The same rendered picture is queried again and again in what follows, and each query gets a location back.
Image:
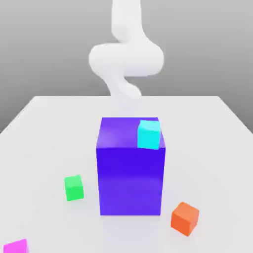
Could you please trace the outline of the small cyan cube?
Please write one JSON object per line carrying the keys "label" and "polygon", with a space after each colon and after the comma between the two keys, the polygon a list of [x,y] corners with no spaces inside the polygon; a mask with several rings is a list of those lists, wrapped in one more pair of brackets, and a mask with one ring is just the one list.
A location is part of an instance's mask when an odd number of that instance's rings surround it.
{"label": "small cyan cube", "polygon": [[137,130],[137,147],[158,150],[161,137],[159,121],[141,120]]}

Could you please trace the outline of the small green cube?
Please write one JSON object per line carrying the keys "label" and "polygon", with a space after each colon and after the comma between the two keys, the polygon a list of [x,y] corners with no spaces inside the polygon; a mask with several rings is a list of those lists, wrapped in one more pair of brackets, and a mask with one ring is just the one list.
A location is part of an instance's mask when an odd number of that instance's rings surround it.
{"label": "small green cube", "polygon": [[84,198],[84,188],[80,175],[68,176],[64,178],[64,185],[67,201]]}

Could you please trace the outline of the small orange cube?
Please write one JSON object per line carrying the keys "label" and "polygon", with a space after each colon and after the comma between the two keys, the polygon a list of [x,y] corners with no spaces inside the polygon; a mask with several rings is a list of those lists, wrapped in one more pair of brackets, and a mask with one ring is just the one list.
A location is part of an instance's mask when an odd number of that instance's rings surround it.
{"label": "small orange cube", "polygon": [[185,236],[189,236],[198,223],[199,210],[181,202],[171,214],[171,227]]}

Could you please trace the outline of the small magenta cube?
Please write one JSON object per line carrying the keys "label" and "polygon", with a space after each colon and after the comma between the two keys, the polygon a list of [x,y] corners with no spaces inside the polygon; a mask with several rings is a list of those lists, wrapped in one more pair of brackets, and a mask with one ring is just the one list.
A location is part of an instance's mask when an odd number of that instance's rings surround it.
{"label": "small magenta cube", "polygon": [[3,253],[29,253],[27,239],[22,239],[4,245]]}

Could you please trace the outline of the large purple box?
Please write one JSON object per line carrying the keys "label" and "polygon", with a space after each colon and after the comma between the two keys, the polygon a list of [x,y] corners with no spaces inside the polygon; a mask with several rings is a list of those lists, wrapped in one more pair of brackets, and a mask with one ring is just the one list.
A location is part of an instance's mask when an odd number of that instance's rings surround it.
{"label": "large purple box", "polygon": [[103,117],[96,145],[100,214],[161,214],[166,145],[137,146],[143,118]]}

